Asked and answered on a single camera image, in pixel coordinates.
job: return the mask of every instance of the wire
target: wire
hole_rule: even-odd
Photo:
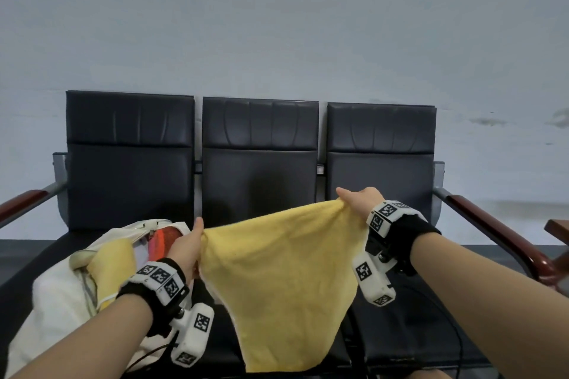
[[[141,362],[144,358],[146,358],[147,356],[152,355],[154,352],[158,352],[160,349],[166,349],[169,345],[164,344],[162,346],[159,346],[157,348],[152,349],[152,351],[147,352],[146,354],[144,354],[143,356],[141,356],[138,360],[134,361],[130,366],[128,366],[126,368],[126,370],[124,371],[125,373],[128,373],[128,371],[134,367],[135,365],[137,365],[139,362]]]
[[[408,286],[408,285],[401,285],[402,288],[408,288],[414,292],[416,292],[417,294],[420,294],[421,296],[425,297],[426,299],[428,299],[431,304],[433,304],[437,309],[439,309],[439,311],[445,316],[445,318],[447,318],[448,323],[452,326],[452,329],[455,330],[456,333],[456,337],[459,339],[459,345],[460,345],[460,351],[459,351],[459,364],[456,367],[456,379],[459,379],[460,376],[460,369],[462,368],[462,362],[463,362],[463,357],[464,357],[464,348],[463,348],[463,341],[462,338],[460,337],[460,333],[458,328],[452,323],[452,319],[450,317],[450,315],[445,312],[443,310],[442,307],[440,307],[437,303],[435,303],[431,297],[429,297],[427,294],[424,294],[423,292],[419,291],[417,288],[414,288],[412,286]]]

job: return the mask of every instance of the chair backrest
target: chair backrest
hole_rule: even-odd
[[[326,196],[374,186],[431,218],[437,109],[328,104]]]
[[[318,102],[205,97],[202,125],[207,227],[315,201]]]
[[[69,229],[194,216],[194,97],[67,92]]]

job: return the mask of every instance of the black chair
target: black chair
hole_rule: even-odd
[[[69,91],[67,143],[69,232],[0,288],[0,376],[37,276],[110,228],[194,217],[192,96]],[[25,206],[12,202],[13,211]]]
[[[318,102],[205,97],[203,217],[207,227],[313,203],[317,181]],[[194,302],[212,304],[196,282]],[[193,375],[245,372],[231,318],[215,305],[210,340]],[[340,333],[328,356],[306,374],[342,372],[350,359]]]
[[[436,116],[427,106],[329,103],[327,198],[337,186],[374,186],[430,219]],[[358,290],[349,312],[369,373],[489,365],[418,276],[389,277],[393,303],[375,307]]]

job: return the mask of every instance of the yellow cloth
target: yellow cloth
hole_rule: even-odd
[[[235,325],[248,373],[322,362],[356,295],[365,221],[341,200],[208,228],[200,275]]]
[[[87,271],[97,285],[97,301],[116,294],[120,286],[137,271],[137,261],[130,239],[117,239],[104,243],[93,256]],[[102,311],[114,301],[114,297],[104,301],[98,311]]]

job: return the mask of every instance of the white wall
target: white wall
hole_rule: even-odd
[[[569,218],[569,0],[0,0],[0,202],[53,181],[66,89],[432,104],[445,185]],[[443,210],[440,227],[487,243]],[[0,231],[55,239],[55,201]]]

